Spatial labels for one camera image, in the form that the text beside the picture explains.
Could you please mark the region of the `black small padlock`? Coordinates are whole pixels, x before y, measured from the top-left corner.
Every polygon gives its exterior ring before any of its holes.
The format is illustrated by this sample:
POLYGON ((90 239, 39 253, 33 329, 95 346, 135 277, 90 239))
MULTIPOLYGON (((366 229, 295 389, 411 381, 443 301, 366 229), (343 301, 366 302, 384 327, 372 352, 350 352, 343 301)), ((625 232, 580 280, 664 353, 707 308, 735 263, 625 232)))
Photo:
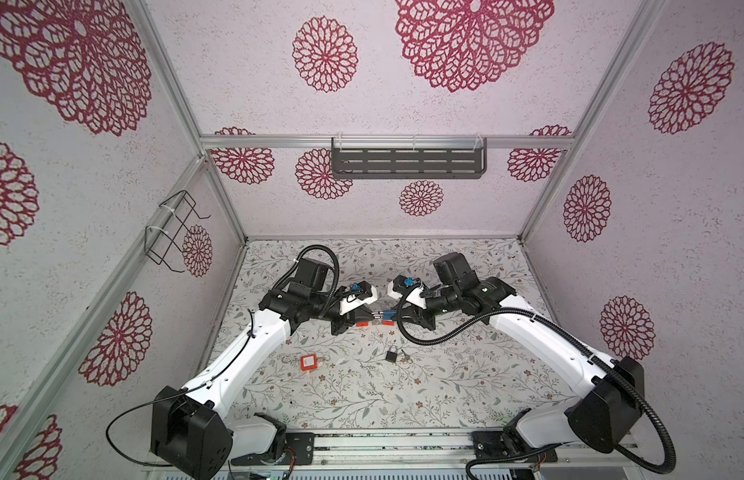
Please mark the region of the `black small padlock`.
POLYGON ((389 363, 409 362, 410 355, 398 346, 391 346, 386 352, 385 360, 389 363))

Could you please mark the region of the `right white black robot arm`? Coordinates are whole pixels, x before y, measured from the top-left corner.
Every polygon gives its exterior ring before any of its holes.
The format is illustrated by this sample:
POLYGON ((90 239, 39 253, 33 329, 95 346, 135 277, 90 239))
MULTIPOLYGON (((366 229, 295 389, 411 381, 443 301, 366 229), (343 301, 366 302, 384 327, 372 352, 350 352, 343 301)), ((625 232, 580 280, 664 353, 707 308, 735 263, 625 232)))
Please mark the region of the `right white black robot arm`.
POLYGON ((398 302, 396 320, 432 330, 437 316, 461 311, 509 335, 552 368, 575 395, 517 415, 506 429, 511 438, 528 449, 579 440, 601 453, 614 451, 642 413, 594 361, 604 361, 638 392, 644 390, 643 367, 629 356, 616 360, 598 350, 582 353, 544 325, 542 315, 511 285, 497 277, 480 279, 461 253, 443 255, 433 265, 437 287, 403 275, 388 284, 388 295, 398 302))

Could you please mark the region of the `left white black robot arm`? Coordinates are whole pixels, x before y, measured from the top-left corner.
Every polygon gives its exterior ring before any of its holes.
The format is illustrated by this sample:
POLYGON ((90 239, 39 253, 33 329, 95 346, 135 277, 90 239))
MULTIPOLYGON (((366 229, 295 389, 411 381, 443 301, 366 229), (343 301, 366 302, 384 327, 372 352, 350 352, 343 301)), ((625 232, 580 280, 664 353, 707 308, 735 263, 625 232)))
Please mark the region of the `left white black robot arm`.
POLYGON ((211 479, 228 463, 247 456, 284 458, 286 425, 268 414, 233 421, 228 415, 267 358, 310 320, 330 322, 335 334, 373 319, 379 298, 367 281, 339 286, 328 273, 337 264, 298 260, 267 291, 250 326, 181 389, 165 387, 152 405, 149 450, 194 479, 211 479))

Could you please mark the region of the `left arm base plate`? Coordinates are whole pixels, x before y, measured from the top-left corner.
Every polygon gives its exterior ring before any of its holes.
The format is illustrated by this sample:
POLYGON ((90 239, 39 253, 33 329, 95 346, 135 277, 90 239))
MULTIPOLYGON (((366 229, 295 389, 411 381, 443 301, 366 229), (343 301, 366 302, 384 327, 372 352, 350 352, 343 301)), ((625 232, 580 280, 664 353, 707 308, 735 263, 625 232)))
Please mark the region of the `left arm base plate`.
POLYGON ((233 466, 296 466, 311 465, 314 460, 316 434, 288 432, 274 450, 249 454, 232 460, 233 466))

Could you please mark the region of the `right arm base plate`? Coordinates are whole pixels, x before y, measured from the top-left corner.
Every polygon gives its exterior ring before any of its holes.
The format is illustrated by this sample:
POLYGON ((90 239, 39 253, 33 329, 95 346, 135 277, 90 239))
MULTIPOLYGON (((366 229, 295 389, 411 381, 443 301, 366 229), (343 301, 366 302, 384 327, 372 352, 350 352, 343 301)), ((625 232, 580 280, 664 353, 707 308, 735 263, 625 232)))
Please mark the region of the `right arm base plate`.
POLYGON ((475 459, 472 465, 491 463, 511 463, 521 461, 537 462, 561 443, 542 447, 529 446, 519 435, 504 430, 480 430, 471 433, 475 459))

